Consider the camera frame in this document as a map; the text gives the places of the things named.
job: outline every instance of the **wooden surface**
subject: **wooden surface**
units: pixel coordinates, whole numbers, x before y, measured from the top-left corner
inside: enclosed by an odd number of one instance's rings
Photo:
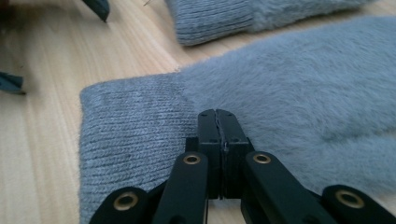
[[[78,0],[11,1],[0,33],[0,70],[25,78],[25,96],[0,92],[0,223],[78,223],[78,95],[93,83],[168,73],[254,40],[363,14],[396,15],[382,0],[286,28],[182,48],[163,0],[110,1],[101,22]],[[396,195],[378,200],[396,215]],[[238,201],[212,202],[209,223],[244,223]]]

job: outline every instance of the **gray fabric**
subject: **gray fabric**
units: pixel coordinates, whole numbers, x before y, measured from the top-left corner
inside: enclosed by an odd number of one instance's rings
[[[190,46],[236,34],[275,29],[375,0],[165,0],[177,40]]]
[[[230,110],[258,150],[308,189],[396,193],[396,18],[361,18],[253,43],[179,73],[81,93],[80,215],[114,189],[152,189],[196,116]]]

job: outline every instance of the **wood grain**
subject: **wood grain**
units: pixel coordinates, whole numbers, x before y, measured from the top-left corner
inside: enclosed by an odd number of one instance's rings
[[[0,223],[78,223],[78,95],[93,83],[168,73],[254,40],[361,15],[396,15],[383,0],[259,34],[181,47],[162,0],[110,1],[107,23],[81,1],[11,1],[0,70],[25,78],[25,96],[0,92]],[[396,195],[377,199],[396,215]],[[243,223],[238,201],[210,203],[209,223]]]

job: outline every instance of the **fuzzy fabric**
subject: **fuzzy fabric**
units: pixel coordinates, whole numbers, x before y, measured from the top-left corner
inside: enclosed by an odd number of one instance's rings
[[[396,18],[367,17],[259,41],[179,73],[81,93],[80,223],[113,190],[162,183],[198,113],[237,116],[256,150],[308,189],[396,193]]]
[[[259,32],[375,0],[166,0],[181,45],[238,32]]]

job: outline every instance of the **black object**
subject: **black object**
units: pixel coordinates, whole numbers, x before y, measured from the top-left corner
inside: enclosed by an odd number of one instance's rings
[[[25,94],[21,89],[23,77],[12,76],[8,73],[0,72],[0,91],[14,94]]]
[[[186,152],[165,183],[150,192],[111,193],[90,223],[202,224],[207,200],[217,198],[241,199],[248,224],[396,224],[391,213],[356,189],[337,185],[321,197],[311,193],[274,155],[255,151],[225,110],[198,116],[198,137],[186,140]],[[120,203],[127,209],[120,210]]]
[[[82,0],[102,21],[106,21],[110,13],[107,0]]]

